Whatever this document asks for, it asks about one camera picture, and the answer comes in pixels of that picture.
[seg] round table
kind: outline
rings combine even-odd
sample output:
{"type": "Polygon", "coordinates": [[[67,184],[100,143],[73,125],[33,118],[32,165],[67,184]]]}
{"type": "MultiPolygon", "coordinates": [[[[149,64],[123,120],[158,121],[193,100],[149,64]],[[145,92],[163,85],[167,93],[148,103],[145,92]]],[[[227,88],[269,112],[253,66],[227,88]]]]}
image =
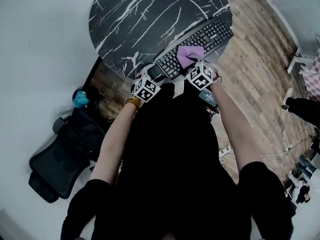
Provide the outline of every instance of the round table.
{"type": "Polygon", "coordinates": [[[171,42],[223,12],[232,21],[227,0],[94,0],[89,31],[104,64],[135,79],[171,42]]]}

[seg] keyboard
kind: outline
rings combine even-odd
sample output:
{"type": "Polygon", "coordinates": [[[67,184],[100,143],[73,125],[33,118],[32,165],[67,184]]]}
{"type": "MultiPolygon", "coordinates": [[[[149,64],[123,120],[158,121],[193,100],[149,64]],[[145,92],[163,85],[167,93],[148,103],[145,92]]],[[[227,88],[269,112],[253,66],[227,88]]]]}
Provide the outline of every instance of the keyboard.
{"type": "Polygon", "coordinates": [[[204,57],[207,57],[222,47],[233,35],[227,22],[214,17],[184,34],[156,57],[154,62],[172,80],[183,71],[177,59],[178,46],[202,46],[204,57]]]}

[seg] blue object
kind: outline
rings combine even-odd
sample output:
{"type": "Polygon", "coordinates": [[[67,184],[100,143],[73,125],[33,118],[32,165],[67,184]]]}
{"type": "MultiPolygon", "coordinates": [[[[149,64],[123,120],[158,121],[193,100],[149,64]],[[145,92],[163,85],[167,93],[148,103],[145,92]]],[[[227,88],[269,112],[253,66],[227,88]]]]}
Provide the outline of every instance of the blue object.
{"type": "Polygon", "coordinates": [[[73,99],[73,105],[77,109],[87,107],[90,100],[87,98],[87,94],[83,90],[78,90],[76,92],[75,98],[73,99]]]}

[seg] office chair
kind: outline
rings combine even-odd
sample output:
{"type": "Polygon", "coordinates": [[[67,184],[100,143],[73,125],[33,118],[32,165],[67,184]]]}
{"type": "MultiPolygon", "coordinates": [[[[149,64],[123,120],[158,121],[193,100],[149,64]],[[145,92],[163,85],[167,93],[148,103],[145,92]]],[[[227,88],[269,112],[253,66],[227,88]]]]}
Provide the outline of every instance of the office chair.
{"type": "Polygon", "coordinates": [[[48,203],[67,199],[90,160],[98,160],[109,126],[99,120],[97,111],[87,108],[75,108],[65,119],[59,117],[52,126],[56,139],[29,161],[29,185],[48,203]]]}

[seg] wristband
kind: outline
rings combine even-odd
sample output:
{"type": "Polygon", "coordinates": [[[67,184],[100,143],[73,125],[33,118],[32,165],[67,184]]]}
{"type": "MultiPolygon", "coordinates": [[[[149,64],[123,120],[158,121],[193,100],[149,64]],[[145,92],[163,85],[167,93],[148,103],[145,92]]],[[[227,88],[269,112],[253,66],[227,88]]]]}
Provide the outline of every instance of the wristband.
{"type": "Polygon", "coordinates": [[[136,96],[133,96],[132,98],[126,98],[124,101],[124,105],[126,105],[127,103],[134,104],[136,107],[136,110],[140,109],[141,100],[139,98],[137,98],[136,96]]]}

